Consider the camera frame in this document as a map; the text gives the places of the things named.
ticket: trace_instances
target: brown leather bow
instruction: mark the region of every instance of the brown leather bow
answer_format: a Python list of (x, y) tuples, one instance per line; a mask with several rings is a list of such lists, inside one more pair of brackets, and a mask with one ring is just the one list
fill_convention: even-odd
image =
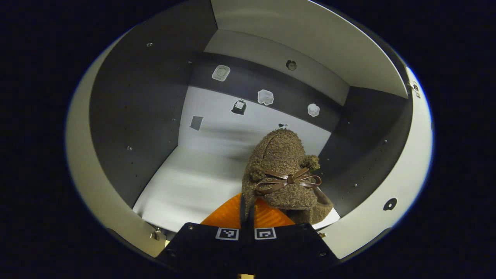
[[(315, 189), (322, 183), (322, 179), (316, 175), (305, 176), (305, 177), (301, 178), (301, 176), (306, 174), (308, 171), (309, 171), (308, 168), (303, 168), (300, 171), (298, 171), (297, 173), (290, 174), (290, 175), (285, 175), (285, 174), (277, 173), (274, 171), (266, 171), (265, 174), (270, 175), (270, 176), (274, 176), (274, 177), (277, 177), (280, 179), (275, 179), (272, 181), (264, 181), (264, 182), (258, 183), (255, 186), (255, 192), (259, 195), (266, 195), (266, 194), (275, 192), (279, 189), (282, 189), (286, 185), (293, 184), (293, 183), (299, 184), (300, 186), (303, 186), (303, 187)], [(310, 179), (310, 178), (315, 178), (317, 180), (317, 183), (309, 182), (308, 179)], [(267, 186), (267, 185), (272, 185), (272, 187), (270, 187), (268, 189), (264, 189), (264, 190), (260, 189), (260, 187)]]

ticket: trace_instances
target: white puffy object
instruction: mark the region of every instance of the white puffy object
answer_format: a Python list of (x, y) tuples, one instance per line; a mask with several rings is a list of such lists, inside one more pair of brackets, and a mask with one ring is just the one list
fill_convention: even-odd
[(274, 102), (274, 94), (272, 92), (262, 89), (258, 92), (258, 103), (266, 106)]
[(308, 110), (309, 114), (312, 115), (312, 117), (315, 117), (320, 113), (320, 108), (315, 104), (310, 104), (308, 106)]

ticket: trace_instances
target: fuzzy brown slipper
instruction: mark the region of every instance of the fuzzy brown slipper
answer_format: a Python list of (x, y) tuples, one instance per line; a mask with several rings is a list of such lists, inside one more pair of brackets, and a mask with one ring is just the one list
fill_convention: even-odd
[(318, 157), (305, 155), (301, 140), (287, 129), (270, 132), (253, 150), (243, 175), (245, 214), (257, 198), (273, 208), (286, 209), (295, 223), (322, 221), (332, 203), (310, 171), (319, 169)]

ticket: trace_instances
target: black background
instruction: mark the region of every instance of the black background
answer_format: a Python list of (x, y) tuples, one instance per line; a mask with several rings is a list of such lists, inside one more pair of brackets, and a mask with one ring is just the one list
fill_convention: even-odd
[[(435, 151), (425, 190), (398, 227), (331, 278), (489, 278), (494, 54), (489, 1), (323, 1), (361, 22), (411, 66), (431, 105)], [(3, 2), (7, 99), (6, 278), (164, 277), (114, 240), (77, 196), (64, 122), (94, 59), (170, 1)]]

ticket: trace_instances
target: orange object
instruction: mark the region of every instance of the orange object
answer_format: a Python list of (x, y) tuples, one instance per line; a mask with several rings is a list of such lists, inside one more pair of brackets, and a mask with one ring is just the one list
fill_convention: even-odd
[[(216, 226), (222, 228), (241, 228), (240, 222), (241, 193), (229, 199), (212, 214), (210, 214), (202, 225)], [(294, 225), (279, 209), (271, 208), (264, 200), (257, 199), (255, 202), (255, 228), (271, 228)]]

